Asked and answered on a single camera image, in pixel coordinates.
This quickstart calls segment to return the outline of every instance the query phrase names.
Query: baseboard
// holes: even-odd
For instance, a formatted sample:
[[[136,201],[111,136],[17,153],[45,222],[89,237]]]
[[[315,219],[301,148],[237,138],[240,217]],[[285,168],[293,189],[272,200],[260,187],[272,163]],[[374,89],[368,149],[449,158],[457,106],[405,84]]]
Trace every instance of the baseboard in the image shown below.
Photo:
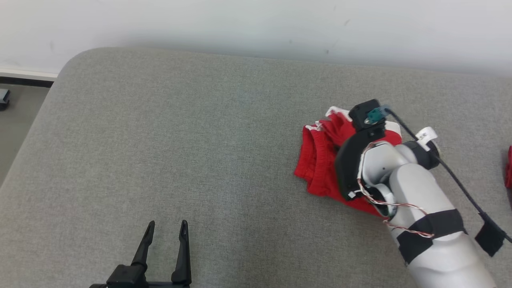
[[[54,82],[59,74],[0,68],[0,77]]]
[[[58,74],[0,68],[0,84],[50,88]]]

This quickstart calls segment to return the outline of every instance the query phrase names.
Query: red cloth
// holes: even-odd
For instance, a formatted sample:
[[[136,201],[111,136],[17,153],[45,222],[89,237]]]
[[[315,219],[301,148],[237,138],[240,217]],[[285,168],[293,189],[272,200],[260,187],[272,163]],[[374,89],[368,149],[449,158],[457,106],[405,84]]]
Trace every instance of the red cloth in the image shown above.
[[[330,120],[320,120],[316,125],[306,125],[302,129],[303,143],[295,175],[307,182],[307,191],[317,196],[329,196],[350,207],[380,216],[376,209],[363,198],[346,201],[339,192],[334,159],[334,146],[343,144],[355,134],[352,122],[342,113],[333,112]],[[382,140],[392,145],[402,143],[400,134],[386,130]]]
[[[512,189],[512,146],[508,148],[508,164],[505,168],[505,186]]]

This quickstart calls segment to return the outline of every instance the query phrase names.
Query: red shorts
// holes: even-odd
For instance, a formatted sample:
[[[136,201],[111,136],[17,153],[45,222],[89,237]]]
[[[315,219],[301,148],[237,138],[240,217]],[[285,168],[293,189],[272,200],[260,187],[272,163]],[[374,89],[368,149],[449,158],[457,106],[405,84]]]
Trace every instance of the red shorts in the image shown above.
[[[306,125],[302,129],[303,143],[295,175],[306,180],[307,190],[311,194],[329,196],[358,210],[380,216],[365,199],[346,201],[339,192],[334,169],[336,158],[334,147],[341,147],[355,134],[355,129],[347,110],[331,107],[326,116],[329,120],[320,120],[315,125]],[[386,122],[386,136],[382,140],[392,145],[402,143],[400,127],[397,123]]]

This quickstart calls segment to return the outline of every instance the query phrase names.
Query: black mount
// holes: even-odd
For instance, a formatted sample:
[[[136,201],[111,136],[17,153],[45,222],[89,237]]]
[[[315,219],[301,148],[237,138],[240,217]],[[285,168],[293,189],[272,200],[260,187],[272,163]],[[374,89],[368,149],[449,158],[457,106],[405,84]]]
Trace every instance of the black mount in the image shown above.
[[[334,161],[339,191],[347,201],[355,199],[355,197],[351,198],[348,195],[350,192],[359,190],[357,172],[359,171],[359,160],[362,151],[371,142],[382,139],[385,136],[385,119],[381,119],[377,123],[365,123],[368,113],[379,107],[379,101],[372,99],[354,106],[349,112],[349,116],[352,118],[352,125],[355,128],[355,134],[343,143]]]

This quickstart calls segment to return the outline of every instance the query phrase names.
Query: gray cushion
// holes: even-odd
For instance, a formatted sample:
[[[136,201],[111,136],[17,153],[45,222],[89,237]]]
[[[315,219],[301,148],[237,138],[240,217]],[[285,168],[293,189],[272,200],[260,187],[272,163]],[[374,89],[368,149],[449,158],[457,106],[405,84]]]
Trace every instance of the gray cushion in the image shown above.
[[[181,219],[193,287],[415,287],[374,216],[306,192],[293,175],[302,126],[378,98],[512,233],[503,167],[512,81],[189,52],[102,48],[73,58],[0,190],[5,287],[88,287],[129,264],[156,221],[149,280],[170,280]],[[482,222],[435,174],[470,235]],[[489,258],[512,285],[512,244]]]

